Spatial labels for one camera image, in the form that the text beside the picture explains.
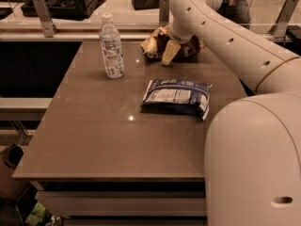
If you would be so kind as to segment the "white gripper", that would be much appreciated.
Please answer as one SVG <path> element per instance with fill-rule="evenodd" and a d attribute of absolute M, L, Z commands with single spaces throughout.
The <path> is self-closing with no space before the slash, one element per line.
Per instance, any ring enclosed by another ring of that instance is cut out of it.
<path fill-rule="evenodd" d="M 162 62 L 164 65 L 169 65 L 173 58 L 181 49 L 180 44 L 189 42 L 192 38 L 192 33 L 184 27 L 176 27 L 171 25 L 168 29 L 168 35 L 171 40 L 166 44 L 166 49 L 163 52 Z"/>

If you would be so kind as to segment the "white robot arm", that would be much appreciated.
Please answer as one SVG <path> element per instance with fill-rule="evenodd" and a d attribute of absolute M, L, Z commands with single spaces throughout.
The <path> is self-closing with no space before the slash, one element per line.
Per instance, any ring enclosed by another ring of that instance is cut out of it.
<path fill-rule="evenodd" d="M 209 226 L 301 226 L 301 60 L 222 17 L 221 0 L 170 0 L 169 36 L 197 36 L 253 92 L 213 118 L 204 150 Z"/>

